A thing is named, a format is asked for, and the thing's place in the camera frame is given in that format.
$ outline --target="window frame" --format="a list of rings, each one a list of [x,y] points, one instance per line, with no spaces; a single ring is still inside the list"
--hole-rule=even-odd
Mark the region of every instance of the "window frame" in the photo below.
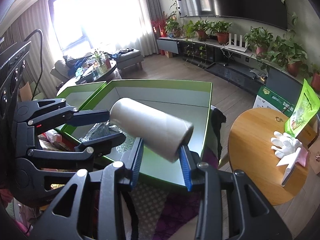
[[[80,24],[80,27],[81,27],[81,31],[82,31],[82,37],[80,37],[78,40],[76,41],[73,41],[71,42],[70,44],[68,44],[65,48],[63,48],[60,43],[59,43],[59,39],[57,37],[57,33],[56,33],[56,30],[55,30],[55,27],[54,27],[54,6],[53,6],[53,3],[55,2],[56,0],[48,0],[48,4],[49,4],[49,12],[50,12],[50,16],[51,16],[51,22],[52,22],[52,25],[53,25],[53,29],[54,29],[54,33],[56,35],[56,38],[57,38],[57,41],[58,41],[58,44],[60,46],[60,49],[64,55],[64,52],[69,50],[69,49],[72,49],[73,47],[87,41],[89,42],[89,45],[90,45],[90,48],[93,49],[93,46],[92,46],[92,43],[87,35],[87,33],[85,32],[83,26]]]

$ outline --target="white roll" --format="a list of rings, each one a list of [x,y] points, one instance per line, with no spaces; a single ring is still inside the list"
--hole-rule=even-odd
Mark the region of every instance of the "white roll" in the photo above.
[[[150,150],[170,162],[179,159],[179,146],[187,145],[193,132],[192,123],[130,98],[121,98],[113,105],[110,122],[133,137],[143,138]]]

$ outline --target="ribbed blue pad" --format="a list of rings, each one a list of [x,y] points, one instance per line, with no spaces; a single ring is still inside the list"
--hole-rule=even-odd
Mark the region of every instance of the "ribbed blue pad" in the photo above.
[[[184,183],[186,184],[188,191],[191,191],[192,190],[191,171],[190,171],[190,166],[187,160],[187,156],[182,147],[180,147],[178,151],[179,151],[179,159],[180,159],[180,165],[182,169]]]
[[[142,162],[142,155],[143,155],[143,141],[140,145],[139,148],[139,152],[137,154],[136,160],[133,164],[133,168],[132,168],[132,180],[131,180],[131,189],[133,189],[138,182],[138,178],[139,178],[139,172],[140,172],[140,165]]]

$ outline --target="purple fabric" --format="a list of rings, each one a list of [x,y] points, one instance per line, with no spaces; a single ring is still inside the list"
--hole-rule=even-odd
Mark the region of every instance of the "purple fabric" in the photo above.
[[[208,147],[204,148],[202,160],[215,168],[218,167],[218,159]],[[167,240],[180,227],[197,216],[200,197],[200,193],[188,193],[187,195],[170,193],[167,196],[152,240]]]

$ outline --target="coffee table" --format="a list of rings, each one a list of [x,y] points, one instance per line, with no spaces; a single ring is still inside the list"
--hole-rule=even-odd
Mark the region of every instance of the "coffee table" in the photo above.
[[[228,139],[231,168],[246,172],[272,205],[285,203],[295,197],[309,171],[309,160],[306,167],[296,164],[287,184],[281,186],[286,166],[276,166],[280,159],[271,149],[270,139],[274,137],[274,131],[284,132],[287,120],[287,116],[273,109],[249,109],[235,120]],[[315,136],[316,133],[309,127],[308,131],[302,130],[298,139],[308,148]]]
[[[111,81],[114,79],[122,79],[119,70],[117,68],[117,62],[115,60],[110,60],[111,69],[107,71],[104,74],[98,73],[98,78],[94,78],[93,82],[99,82],[99,81]],[[93,70],[93,67],[89,67],[84,74],[88,74]],[[69,81],[67,81],[58,91],[57,96],[60,95],[60,93],[65,90],[67,87],[76,86],[76,82],[79,80],[78,77],[73,77]]]

